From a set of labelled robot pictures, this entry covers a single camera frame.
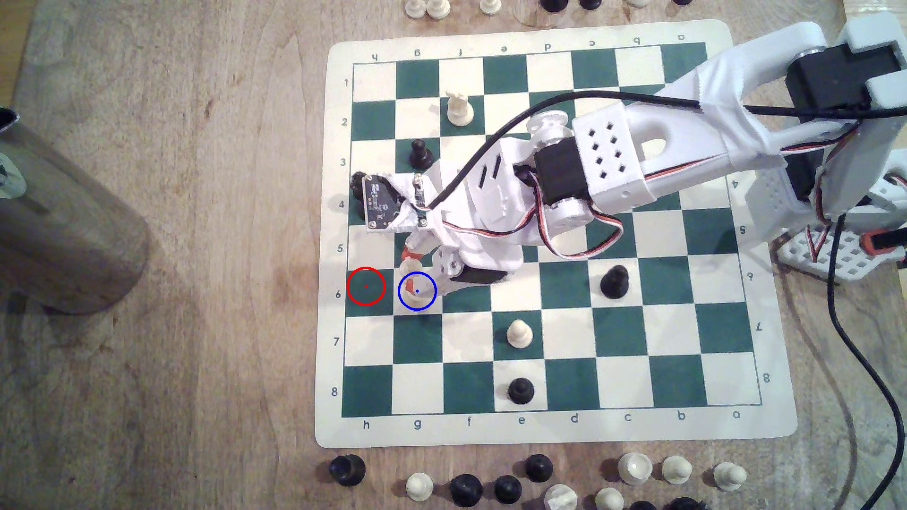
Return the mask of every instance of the captured chess piece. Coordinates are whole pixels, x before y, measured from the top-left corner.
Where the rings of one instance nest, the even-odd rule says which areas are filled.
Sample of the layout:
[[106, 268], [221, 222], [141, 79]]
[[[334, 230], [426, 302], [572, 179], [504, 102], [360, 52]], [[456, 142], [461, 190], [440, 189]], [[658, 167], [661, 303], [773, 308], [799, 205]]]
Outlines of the captured chess piece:
[[432, 150], [425, 146], [425, 140], [417, 138], [410, 144], [409, 165], [417, 170], [428, 170], [434, 164]]
[[358, 455], [339, 456], [327, 466], [331, 478], [344, 487], [359, 485], [366, 477], [366, 463]]

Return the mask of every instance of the red circle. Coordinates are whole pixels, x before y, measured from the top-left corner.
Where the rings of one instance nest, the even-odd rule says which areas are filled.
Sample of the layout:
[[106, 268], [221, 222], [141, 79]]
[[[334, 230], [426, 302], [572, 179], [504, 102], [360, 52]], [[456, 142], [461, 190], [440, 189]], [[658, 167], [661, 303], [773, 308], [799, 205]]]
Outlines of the red circle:
[[[375, 274], [378, 275], [378, 278], [381, 279], [381, 295], [378, 296], [378, 299], [375, 299], [371, 303], [360, 303], [359, 301], [356, 301], [356, 298], [354, 298], [353, 295], [350, 294], [350, 292], [349, 292], [349, 280], [351, 278], [353, 278], [354, 274], [358, 273], [361, 270], [374, 271]], [[370, 307], [370, 306], [374, 305], [375, 303], [377, 303], [378, 301], [380, 301], [381, 298], [383, 298], [385, 296], [386, 289], [387, 289], [387, 285], [385, 284], [385, 277], [380, 272], [378, 272], [378, 270], [376, 270], [375, 268], [361, 267], [361, 268], [349, 273], [349, 276], [346, 277], [346, 294], [347, 294], [347, 296], [349, 296], [349, 298], [352, 299], [355, 304], [362, 306], [362, 307]]]

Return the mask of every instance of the black pawn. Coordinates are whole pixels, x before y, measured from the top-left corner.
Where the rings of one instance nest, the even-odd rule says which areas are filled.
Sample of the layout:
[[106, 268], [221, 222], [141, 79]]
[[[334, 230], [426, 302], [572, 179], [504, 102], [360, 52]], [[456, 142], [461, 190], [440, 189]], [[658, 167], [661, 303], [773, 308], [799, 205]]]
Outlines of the black pawn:
[[535, 396], [535, 387], [532, 381], [527, 378], [516, 378], [511, 381], [510, 387], [507, 388], [507, 396], [514, 404], [528, 404], [532, 397]]
[[339, 456], [331, 461], [327, 467], [331, 478], [344, 487], [359, 485], [366, 477], [366, 463], [357, 455], [349, 454]]
[[461, 508], [475, 506], [482, 499], [482, 482], [473, 475], [457, 475], [451, 480], [451, 498]]
[[434, 163], [432, 150], [425, 147], [425, 140], [417, 138], [410, 144], [413, 150], [409, 153], [409, 165], [417, 170], [428, 170]]
[[504, 475], [494, 481], [494, 499], [502, 505], [513, 505], [522, 495], [522, 484], [516, 476]]
[[617, 265], [609, 269], [605, 276], [601, 277], [599, 288], [606, 298], [623, 298], [627, 295], [627, 290], [629, 289], [627, 268]]
[[547, 482], [551, 475], [554, 474], [554, 465], [551, 459], [542, 455], [535, 454], [526, 459], [526, 476], [536, 484]]
[[549, 13], [559, 13], [567, 8], [567, 0], [539, 0], [539, 4]]

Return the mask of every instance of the robotic arm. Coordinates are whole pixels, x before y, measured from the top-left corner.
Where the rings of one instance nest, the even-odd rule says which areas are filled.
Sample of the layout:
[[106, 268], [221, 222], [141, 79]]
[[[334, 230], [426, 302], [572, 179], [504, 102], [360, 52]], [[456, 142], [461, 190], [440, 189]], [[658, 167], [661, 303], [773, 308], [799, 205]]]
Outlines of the robotic arm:
[[[907, 151], [890, 150], [905, 118], [813, 115], [773, 132], [752, 112], [773, 109], [744, 106], [742, 98], [786, 76], [798, 110], [901, 108], [905, 57], [907, 40], [889, 13], [848, 22], [834, 47], [818, 25], [800, 23], [730, 48], [656, 94], [667, 104], [677, 98], [677, 106], [616, 102], [573, 119], [572, 129], [566, 113], [542, 112], [529, 120], [529, 141], [499, 139], [465, 178], [439, 160], [424, 174], [358, 173], [351, 187], [370, 230], [412, 232], [406, 272], [422, 270], [419, 260], [436, 249], [426, 272], [440, 295], [512, 275], [522, 245], [545, 245], [565, 259], [594, 256], [622, 233], [611, 214], [744, 170], [756, 171], [746, 202], [758, 235], [792, 235], [779, 259], [801, 270], [827, 275], [824, 236], [832, 218], [850, 211], [843, 240], [856, 249], [853, 268], [838, 275], [860, 278], [904, 257], [907, 234], [890, 230], [907, 221]], [[642, 144], [654, 139], [665, 148], [646, 159]], [[552, 246], [551, 238], [591, 221], [614, 228], [599, 246], [576, 254]], [[414, 290], [431, 288], [422, 280], [406, 282], [414, 306], [421, 303]]]

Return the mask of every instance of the black cable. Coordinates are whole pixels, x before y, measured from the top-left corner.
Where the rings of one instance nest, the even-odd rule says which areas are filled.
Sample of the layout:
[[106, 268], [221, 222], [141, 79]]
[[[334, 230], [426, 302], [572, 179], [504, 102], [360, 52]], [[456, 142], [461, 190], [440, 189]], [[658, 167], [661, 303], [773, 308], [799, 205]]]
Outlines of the black cable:
[[837, 264], [838, 245], [841, 242], [841, 232], [844, 230], [844, 218], [846, 216], [847, 214], [845, 213], [838, 217], [838, 222], [834, 229], [832, 252], [828, 257], [828, 316], [832, 320], [834, 329], [838, 332], [838, 335], [841, 336], [841, 340], [844, 341], [844, 344], [850, 349], [856, 360], [860, 362], [860, 365], [863, 365], [863, 369], [866, 370], [869, 377], [873, 378], [875, 386], [879, 387], [879, 391], [882, 392], [885, 400], [888, 401], [888, 406], [891, 407], [892, 414], [894, 415], [894, 429], [897, 434], [897, 445], [894, 447], [894, 459], [892, 459], [892, 464], [888, 468], [888, 472], [885, 473], [885, 476], [882, 478], [882, 481], [879, 482], [879, 485], [875, 487], [875, 490], [869, 496], [869, 499], [867, 499], [866, 503], [861, 507], [862, 510], [869, 510], [875, 506], [875, 502], [878, 501], [879, 497], [882, 496], [882, 493], [885, 492], [885, 489], [888, 488], [888, 485], [894, 479], [894, 474], [898, 471], [898, 466], [901, 464], [901, 457], [904, 453], [904, 422], [903, 418], [901, 418], [901, 410], [898, 408], [898, 403], [895, 402], [892, 392], [885, 386], [882, 378], [879, 377], [879, 374], [876, 373], [873, 366], [869, 364], [869, 361], [863, 357], [860, 349], [853, 344], [850, 337], [844, 332], [844, 328], [842, 328], [841, 323], [838, 322], [837, 311], [834, 309], [834, 270], [835, 265]]

